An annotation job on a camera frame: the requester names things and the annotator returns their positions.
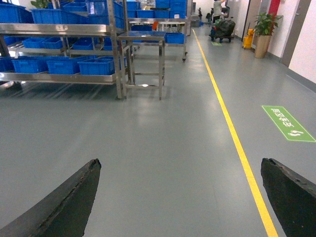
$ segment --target epoxy floor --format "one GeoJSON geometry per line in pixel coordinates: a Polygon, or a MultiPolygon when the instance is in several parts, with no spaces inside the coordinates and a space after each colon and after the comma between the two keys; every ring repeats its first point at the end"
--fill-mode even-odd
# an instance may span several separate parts
{"type": "MultiPolygon", "coordinates": [[[[261,160],[275,158],[316,183],[316,144],[287,141],[261,106],[284,106],[315,137],[316,94],[240,41],[213,46],[208,27],[195,31],[284,237],[262,186],[261,160]]],[[[162,101],[157,90],[129,90],[118,101],[115,86],[26,83],[1,91],[0,228],[98,158],[84,236],[266,237],[194,34],[188,52],[183,63],[181,48],[167,48],[162,101]]],[[[136,67],[157,70],[157,54],[142,47],[136,67]]]]}

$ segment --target floor sticker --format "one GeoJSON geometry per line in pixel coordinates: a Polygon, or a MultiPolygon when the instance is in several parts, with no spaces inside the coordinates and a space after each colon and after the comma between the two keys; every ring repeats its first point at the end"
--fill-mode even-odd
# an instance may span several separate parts
{"type": "Polygon", "coordinates": [[[214,46],[222,46],[221,43],[217,43],[217,42],[212,42],[212,45],[214,45],[214,46]]]}
{"type": "Polygon", "coordinates": [[[308,131],[283,107],[262,106],[288,141],[316,142],[308,131]]]}

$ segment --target person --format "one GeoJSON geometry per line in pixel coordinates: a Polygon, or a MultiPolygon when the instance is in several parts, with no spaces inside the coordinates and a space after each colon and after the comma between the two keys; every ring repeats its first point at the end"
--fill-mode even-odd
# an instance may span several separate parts
{"type": "Polygon", "coordinates": [[[215,23],[216,20],[220,19],[222,16],[222,3],[226,0],[214,0],[214,14],[213,14],[213,23],[215,23]]]}

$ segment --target white wall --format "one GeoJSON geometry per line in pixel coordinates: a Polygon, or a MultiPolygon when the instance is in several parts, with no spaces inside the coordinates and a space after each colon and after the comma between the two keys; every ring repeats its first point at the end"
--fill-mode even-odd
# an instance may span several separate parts
{"type": "Polygon", "coordinates": [[[214,0],[193,0],[196,2],[196,12],[198,15],[198,9],[201,8],[202,12],[202,22],[207,22],[206,15],[211,12],[211,8],[213,8],[214,0]]]}
{"type": "Polygon", "coordinates": [[[31,4],[31,0],[19,0],[19,3],[21,6],[25,6],[27,9],[32,9],[35,8],[32,4],[31,4]]]}
{"type": "Polygon", "coordinates": [[[308,9],[289,69],[316,83],[316,1],[308,9]]]}
{"type": "Polygon", "coordinates": [[[235,35],[237,35],[240,38],[242,37],[243,27],[246,21],[248,5],[249,5],[249,0],[240,0],[239,14],[238,14],[237,20],[235,20],[236,22],[235,35]]]}
{"type": "Polygon", "coordinates": [[[299,1],[286,0],[281,2],[278,8],[277,14],[283,18],[279,21],[279,27],[274,30],[268,52],[279,58],[283,55],[299,1]]]}

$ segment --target stainless steel shelf rack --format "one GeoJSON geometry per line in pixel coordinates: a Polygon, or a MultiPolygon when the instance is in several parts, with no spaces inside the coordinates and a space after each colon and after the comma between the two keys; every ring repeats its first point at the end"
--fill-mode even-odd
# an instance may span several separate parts
{"type": "MultiPolygon", "coordinates": [[[[126,73],[130,78],[129,69],[120,70],[124,68],[124,60],[119,61],[119,57],[123,59],[123,55],[118,48],[117,36],[124,32],[122,29],[115,27],[114,7],[112,1],[107,1],[109,10],[109,25],[67,25],[67,24],[0,24],[0,53],[2,56],[9,56],[8,47],[4,41],[4,36],[19,36],[19,37],[105,37],[110,36],[113,46],[113,51],[101,50],[87,50],[78,54],[86,55],[113,55],[115,63],[115,73],[110,76],[86,76],[86,75],[55,75],[45,73],[38,74],[19,74],[19,73],[0,73],[0,81],[29,81],[29,82],[52,82],[52,83],[84,83],[84,84],[116,84],[117,95],[121,99],[126,97],[125,80],[126,73]]],[[[47,49],[30,50],[26,48],[14,48],[21,52],[31,53],[62,53],[62,50],[50,51],[47,49]]]]}

